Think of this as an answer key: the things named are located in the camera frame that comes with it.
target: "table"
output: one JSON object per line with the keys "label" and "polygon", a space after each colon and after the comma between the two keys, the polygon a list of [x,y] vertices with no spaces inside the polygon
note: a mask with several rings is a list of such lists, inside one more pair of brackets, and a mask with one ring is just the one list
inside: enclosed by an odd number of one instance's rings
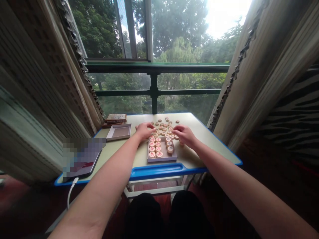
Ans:
{"label": "table", "polygon": [[[156,115],[128,115],[127,123],[132,124],[131,135],[135,133],[135,126],[145,121],[157,122],[162,119],[165,123],[165,117],[168,116],[173,121],[172,126],[176,126],[175,121],[180,120],[180,124],[187,125],[194,132],[194,135],[204,142],[207,146],[214,149],[225,158],[236,165],[241,165],[242,161],[231,152],[205,125],[203,125],[192,113],[173,113],[173,114],[156,114]],[[105,138],[110,129],[101,129],[95,137]],[[96,163],[93,173],[80,179],[78,183],[88,183],[101,166],[126,142],[126,139],[115,140],[106,143],[101,155]],[[178,186],[170,189],[153,189],[147,190],[148,193],[170,193],[187,189],[195,174],[202,175],[207,171],[203,162],[197,154],[189,147],[181,146],[178,140],[174,140],[175,150],[177,152],[176,163],[148,163],[148,142],[140,144],[133,163],[130,181],[124,193],[127,197],[135,197],[146,191],[134,192],[134,185],[155,183],[162,181],[177,181]],[[55,181],[55,186],[71,185],[72,182],[63,183],[62,175]]]}

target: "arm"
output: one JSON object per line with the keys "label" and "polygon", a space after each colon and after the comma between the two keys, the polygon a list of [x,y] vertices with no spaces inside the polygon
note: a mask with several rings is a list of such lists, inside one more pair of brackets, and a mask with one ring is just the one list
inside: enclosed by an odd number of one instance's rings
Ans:
{"label": "arm", "polygon": [[137,148],[155,131],[151,123],[136,127],[136,133],[113,154],[79,194],[50,238],[103,236],[106,224],[130,178]]}
{"label": "arm", "polygon": [[255,178],[200,142],[184,125],[174,128],[253,225],[262,238],[318,238],[318,233],[280,198]]}

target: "metal railing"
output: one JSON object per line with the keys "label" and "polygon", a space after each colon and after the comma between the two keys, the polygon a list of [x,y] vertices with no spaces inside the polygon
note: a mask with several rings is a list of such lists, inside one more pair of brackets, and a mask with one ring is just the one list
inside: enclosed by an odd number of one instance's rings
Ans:
{"label": "metal railing", "polygon": [[152,113],[157,114],[157,98],[161,95],[203,95],[219,94],[221,89],[194,89],[194,90],[159,90],[157,77],[161,73],[227,73],[228,63],[149,63],[149,62],[124,62],[114,63],[104,60],[87,60],[90,73],[147,73],[151,77],[149,90],[116,90],[96,91],[97,96],[141,96],[149,95],[152,99]]}

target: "leg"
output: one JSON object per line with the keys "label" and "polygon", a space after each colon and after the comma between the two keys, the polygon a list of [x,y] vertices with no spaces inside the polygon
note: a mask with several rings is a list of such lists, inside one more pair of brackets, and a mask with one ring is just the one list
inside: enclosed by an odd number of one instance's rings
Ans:
{"label": "leg", "polygon": [[176,193],[169,220],[173,238],[215,238],[214,228],[207,220],[202,204],[192,192]]}
{"label": "leg", "polygon": [[124,238],[161,238],[163,219],[160,205],[151,194],[133,199],[125,215]]}

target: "white cable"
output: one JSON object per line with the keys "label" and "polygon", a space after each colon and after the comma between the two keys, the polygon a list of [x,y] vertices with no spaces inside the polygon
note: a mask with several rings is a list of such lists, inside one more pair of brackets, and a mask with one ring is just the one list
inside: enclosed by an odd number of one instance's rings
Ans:
{"label": "white cable", "polygon": [[79,178],[75,178],[73,180],[73,183],[71,185],[71,188],[70,188],[70,191],[69,191],[69,194],[67,195],[67,210],[69,210],[70,208],[70,196],[71,196],[71,192],[72,192],[72,188],[74,188],[75,184],[78,182]]}

